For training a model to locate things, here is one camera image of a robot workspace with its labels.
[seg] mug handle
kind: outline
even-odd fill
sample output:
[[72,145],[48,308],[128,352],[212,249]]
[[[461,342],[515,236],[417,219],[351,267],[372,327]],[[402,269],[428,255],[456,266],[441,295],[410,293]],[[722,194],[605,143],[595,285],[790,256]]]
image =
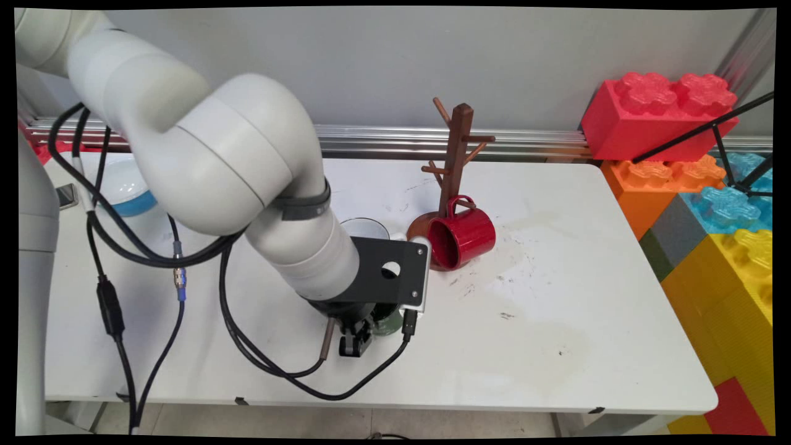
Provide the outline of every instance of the mug handle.
[[469,201],[470,204],[475,203],[475,201],[473,201],[472,198],[467,195],[454,196],[453,198],[448,200],[448,218],[453,218],[454,216],[456,216],[456,201],[458,201],[461,198],[466,199],[467,201]]

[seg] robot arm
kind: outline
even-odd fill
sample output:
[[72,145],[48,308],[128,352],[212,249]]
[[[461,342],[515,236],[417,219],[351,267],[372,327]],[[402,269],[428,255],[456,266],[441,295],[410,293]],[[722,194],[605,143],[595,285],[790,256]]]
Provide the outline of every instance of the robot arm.
[[[199,73],[116,29],[99,11],[16,8],[14,26],[17,61],[71,80],[83,104],[133,147],[141,174],[170,215],[204,234],[247,227],[250,244],[284,280],[314,308],[339,319],[342,355],[365,350],[368,319],[380,303],[409,310],[408,341],[425,306],[430,244],[425,238],[419,244],[353,240],[326,206],[285,217],[295,201],[328,196],[312,122],[286,87],[242,74],[213,92]],[[30,213],[23,205],[30,200],[40,201],[47,212],[38,216],[52,221],[35,226],[37,233],[25,232],[33,244],[51,241],[43,255],[25,251],[20,223],[17,376],[27,369],[30,378],[17,380],[18,435],[43,432],[44,332],[57,240],[57,209],[45,205],[54,198],[52,187],[31,158],[21,143],[20,221]],[[23,196],[23,189],[31,193]],[[92,210],[87,191],[81,192],[80,201]],[[401,264],[397,278],[382,277],[388,261]],[[32,271],[46,280],[34,280]]]
[[100,11],[14,15],[17,61],[71,80],[85,106],[129,141],[169,214],[204,234],[249,225],[250,243],[306,299],[349,287],[358,251],[331,210],[284,221],[271,205],[326,187],[312,122],[286,87],[243,74],[212,92],[199,73]]

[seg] toy block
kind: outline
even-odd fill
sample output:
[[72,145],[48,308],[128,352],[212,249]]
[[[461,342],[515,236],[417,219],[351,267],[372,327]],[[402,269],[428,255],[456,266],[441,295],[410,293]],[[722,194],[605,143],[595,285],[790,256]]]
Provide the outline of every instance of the toy block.
[[605,161],[602,173],[634,236],[642,239],[678,192],[723,188],[725,171],[706,155],[697,162]]
[[703,415],[712,433],[768,435],[736,378],[715,386],[714,390],[720,403]]
[[[764,157],[760,154],[755,153],[727,153],[728,156],[728,164],[731,165],[731,173],[733,173],[733,179],[736,181],[741,181],[752,170],[755,169],[758,165],[763,162]],[[717,160],[717,165],[720,167],[723,166],[722,159]],[[766,182],[768,181],[768,187],[771,188],[772,186],[772,169],[769,169],[766,173],[763,174],[755,183],[753,183],[756,187],[766,187]]]
[[657,241],[657,237],[654,236],[650,229],[645,232],[643,238],[640,239],[640,247],[643,249],[645,258],[648,259],[648,263],[651,265],[653,274],[657,276],[657,280],[661,282],[668,276],[670,271],[673,270],[673,265],[670,264],[668,257],[662,250],[662,246],[659,245],[659,241]]
[[711,434],[704,416],[684,416],[668,425],[670,434]]
[[766,429],[774,434],[772,233],[711,235],[743,286],[703,314],[706,329]]
[[770,434],[774,420],[774,357],[771,318],[766,319],[759,304],[749,299],[759,295],[731,294],[704,314],[703,322],[722,350],[733,374],[739,379],[747,399]]
[[700,312],[693,303],[692,294],[695,289],[687,286],[683,273],[674,269],[661,285],[711,384],[716,386],[734,377],[735,374],[725,361],[723,352],[717,346],[717,342],[706,328]]
[[706,237],[706,229],[681,195],[673,197],[651,226],[651,232],[673,268]]
[[[728,153],[728,162],[731,166],[731,173],[735,181],[743,180],[752,170],[755,169],[764,157],[755,153]],[[722,166],[722,160],[718,159],[717,164]],[[772,170],[769,169],[757,181],[752,184],[752,189],[757,192],[772,191]],[[771,196],[750,196],[747,200],[761,211],[760,221],[765,225],[764,228],[772,230],[772,197]]]
[[[685,74],[675,83],[657,73],[605,80],[582,117],[594,159],[630,160],[731,111],[736,95],[713,74]],[[727,134],[734,117],[720,125]],[[650,161],[697,161],[716,143],[712,131],[653,155]]]
[[738,229],[765,230],[761,210],[747,195],[725,187],[700,193],[679,193],[652,226],[670,264],[677,267],[707,234],[732,234]]

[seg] white table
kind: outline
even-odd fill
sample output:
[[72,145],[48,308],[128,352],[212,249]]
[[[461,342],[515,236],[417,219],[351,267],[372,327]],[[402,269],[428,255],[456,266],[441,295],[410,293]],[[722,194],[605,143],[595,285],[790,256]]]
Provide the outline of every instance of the white table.
[[[324,161],[339,220],[376,219],[391,234],[436,210],[439,187],[422,162]],[[46,165],[54,185],[74,182]],[[340,402],[316,399],[253,367],[234,347],[218,306],[219,258],[187,270],[181,332],[149,401],[335,405],[640,414],[700,414],[717,405],[709,379],[601,172],[592,165],[473,162],[461,192],[492,218],[494,250],[455,272],[431,272],[426,313],[407,350]],[[122,237],[105,214],[106,227]],[[128,219],[153,249],[171,253],[160,206]],[[180,226],[186,253],[211,237]],[[144,379],[176,320],[169,269],[125,261],[101,241],[104,268],[123,308],[135,382]],[[118,401],[124,378],[100,319],[96,271],[80,207],[61,212],[47,326],[48,400]],[[325,319],[242,237],[231,256],[229,305],[238,325],[276,363],[316,360]],[[303,381],[339,393],[389,357],[399,334],[377,338],[360,359],[337,355]]]

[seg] black metal rod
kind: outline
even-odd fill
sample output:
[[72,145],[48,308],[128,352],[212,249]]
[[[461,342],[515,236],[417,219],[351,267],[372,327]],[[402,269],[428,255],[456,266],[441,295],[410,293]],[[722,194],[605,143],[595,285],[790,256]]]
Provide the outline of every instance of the black metal rod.
[[714,138],[717,140],[717,148],[720,149],[720,157],[722,158],[722,165],[725,167],[725,172],[728,174],[728,186],[733,185],[733,171],[731,171],[731,162],[728,160],[728,155],[725,154],[725,145],[722,143],[722,136],[720,135],[720,127],[714,125],[711,127],[714,132]]
[[747,196],[769,196],[772,197],[772,192],[753,192],[752,190],[747,192]]
[[755,167],[750,174],[747,175],[739,184],[738,186],[744,187],[749,190],[750,186],[753,182],[756,182],[758,178],[763,176],[764,173],[769,171],[772,168],[772,157],[774,153],[770,154],[763,160],[757,167]]
[[666,142],[666,143],[658,146],[657,148],[655,148],[653,150],[649,150],[649,151],[645,152],[644,154],[641,154],[640,156],[637,156],[635,159],[632,160],[632,162],[634,164],[637,164],[638,162],[642,162],[642,161],[652,157],[653,155],[655,155],[657,153],[661,153],[661,152],[667,150],[668,148],[676,145],[677,143],[682,143],[685,140],[691,138],[692,136],[696,136],[696,135],[699,135],[699,134],[703,133],[704,131],[712,128],[714,125],[722,124],[726,120],[729,120],[729,119],[731,119],[733,117],[736,117],[736,116],[738,116],[739,114],[741,114],[743,112],[752,110],[753,108],[755,108],[755,107],[757,107],[757,106],[759,106],[759,105],[761,105],[761,104],[763,104],[765,102],[771,101],[772,99],[774,99],[774,91],[766,93],[763,96],[759,97],[758,99],[755,99],[754,101],[748,102],[747,104],[744,104],[744,105],[740,106],[739,108],[737,108],[735,110],[732,110],[731,112],[727,112],[724,115],[722,115],[722,116],[720,116],[720,117],[718,117],[718,118],[716,118],[714,120],[706,122],[705,124],[701,125],[700,127],[697,127],[694,130],[688,131],[688,132],[684,133],[683,135],[681,135],[681,136],[679,136],[679,137],[677,137],[677,138],[675,138],[675,139],[673,139],[673,140],[671,140],[669,142]]

